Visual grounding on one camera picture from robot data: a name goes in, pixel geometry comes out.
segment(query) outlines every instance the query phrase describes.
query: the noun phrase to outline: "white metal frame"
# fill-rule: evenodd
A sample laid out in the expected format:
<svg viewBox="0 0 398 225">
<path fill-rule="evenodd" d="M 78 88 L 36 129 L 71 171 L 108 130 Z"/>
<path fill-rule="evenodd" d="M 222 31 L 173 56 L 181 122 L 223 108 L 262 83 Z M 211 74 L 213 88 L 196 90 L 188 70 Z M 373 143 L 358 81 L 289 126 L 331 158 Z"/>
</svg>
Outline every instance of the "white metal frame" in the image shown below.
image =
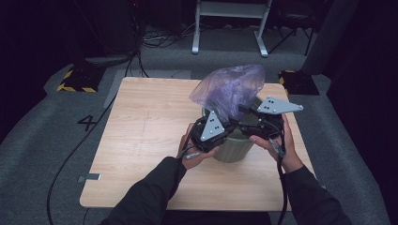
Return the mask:
<svg viewBox="0 0 398 225">
<path fill-rule="evenodd" d="M 195 34 L 193 36 L 192 53 L 199 53 L 199 23 L 201 16 L 220 16 L 220 17 L 240 17 L 240 18 L 257 18 L 261 19 L 260 29 L 254 31 L 255 39 L 257 40 L 258 48 L 263 57 L 268 56 L 266 46 L 262 39 L 264 26 L 266 25 L 267 17 L 272 0 L 267 0 L 265 4 L 241 4 L 241 3 L 224 3 L 224 2 L 206 2 L 197 0 L 196 15 L 195 15 Z"/>
</svg>

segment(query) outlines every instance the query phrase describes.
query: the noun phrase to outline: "bucket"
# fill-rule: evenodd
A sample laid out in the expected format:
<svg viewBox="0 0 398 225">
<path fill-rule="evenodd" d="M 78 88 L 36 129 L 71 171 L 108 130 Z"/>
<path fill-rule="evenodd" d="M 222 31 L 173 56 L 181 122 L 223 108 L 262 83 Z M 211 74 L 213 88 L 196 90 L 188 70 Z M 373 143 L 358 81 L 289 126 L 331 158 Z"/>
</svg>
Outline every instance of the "bucket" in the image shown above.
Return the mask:
<svg viewBox="0 0 398 225">
<path fill-rule="evenodd" d="M 263 100 L 260 97 L 256 97 L 254 100 L 254 108 L 258 108 Z M 208 115 L 209 111 L 202 109 L 202 115 Z M 258 118 L 252 114 L 245 114 L 240 120 L 242 122 L 257 123 Z M 235 129 L 230 135 L 228 135 L 226 141 L 220 145 L 220 150 L 214 156 L 218 161 L 225 163 L 238 162 L 246 157 L 246 154 L 253 147 L 253 142 L 249 140 L 249 137 L 243 135 L 239 129 Z"/>
</svg>

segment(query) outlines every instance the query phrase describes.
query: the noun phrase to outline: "black jacket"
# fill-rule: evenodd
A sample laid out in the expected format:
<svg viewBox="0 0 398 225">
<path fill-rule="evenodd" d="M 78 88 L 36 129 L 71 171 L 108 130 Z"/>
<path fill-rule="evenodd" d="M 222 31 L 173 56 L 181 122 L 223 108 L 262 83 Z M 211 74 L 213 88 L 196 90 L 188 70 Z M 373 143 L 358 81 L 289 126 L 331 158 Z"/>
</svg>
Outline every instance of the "black jacket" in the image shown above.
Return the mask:
<svg viewBox="0 0 398 225">
<path fill-rule="evenodd" d="M 143 180 L 134 184 L 101 225 L 161 224 L 168 201 L 187 170 L 166 157 Z M 319 186 L 304 166 L 284 176 L 293 215 L 298 224 L 351 224 L 340 203 Z"/>
</svg>

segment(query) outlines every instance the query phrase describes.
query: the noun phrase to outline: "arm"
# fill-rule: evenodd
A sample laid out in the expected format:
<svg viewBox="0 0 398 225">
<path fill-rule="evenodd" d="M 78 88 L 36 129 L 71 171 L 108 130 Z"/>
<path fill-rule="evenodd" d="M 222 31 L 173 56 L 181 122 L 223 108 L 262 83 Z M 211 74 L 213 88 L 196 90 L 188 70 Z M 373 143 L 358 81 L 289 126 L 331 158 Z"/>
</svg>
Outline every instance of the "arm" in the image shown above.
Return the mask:
<svg viewBox="0 0 398 225">
<path fill-rule="evenodd" d="M 339 201 L 303 166 L 285 176 L 287 195 L 298 224 L 351 224 Z"/>
<path fill-rule="evenodd" d="M 126 196 L 101 224 L 160 224 L 168 201 L 187 170 L 174 157 L 166 157 Z"/>
<path fill-rule="evenodd" d="M 282 166 L 286 174 L 287 195 L 292 206 L 293 215 L 298 224 L 351 224 L 344 214 L 340 203 L 326 190 L 319 186 L 314 175 L 308 171 L 296 153 L 292 131 L 286 116 L 284 120 L 284 143 L 286 153 Z M 278 159 L 271 143 L 257 136 L 251 141 L 267 149 L 271 156 Z M 281 143 L 281 137 L 275 140 Z"/>
</svg>

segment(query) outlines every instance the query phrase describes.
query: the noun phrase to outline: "wooden tabletop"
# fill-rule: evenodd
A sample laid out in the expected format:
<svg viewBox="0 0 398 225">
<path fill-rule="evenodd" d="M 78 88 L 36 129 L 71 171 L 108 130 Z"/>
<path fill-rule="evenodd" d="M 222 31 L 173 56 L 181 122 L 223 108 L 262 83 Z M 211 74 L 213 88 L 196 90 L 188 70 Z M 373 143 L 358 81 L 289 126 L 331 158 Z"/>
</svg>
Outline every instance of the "wooden tabletop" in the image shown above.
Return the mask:
<svg viewBox="0 0 398 225">
<path fill-rule="evenodd" d="M 85 182 L 82 206 L 114 207 L 165 157 L 176 156 L 188 124 L 201 116 L 202 107 L 189 99 L 199 82 L 123 80 L 90 170 L 100 173 L 100 180 Z M 266 83 L 258 96 L 288 100 L 277 83 Z M 298 155 L 314 172 L 296 118 L 292 112 L 286 115 Z M 254 145 L 239 162 L 222 163 L 209 158 L 187 171 L 168 209 L 280 211 L 282 205 L 276 162 Z"/>
</svg>

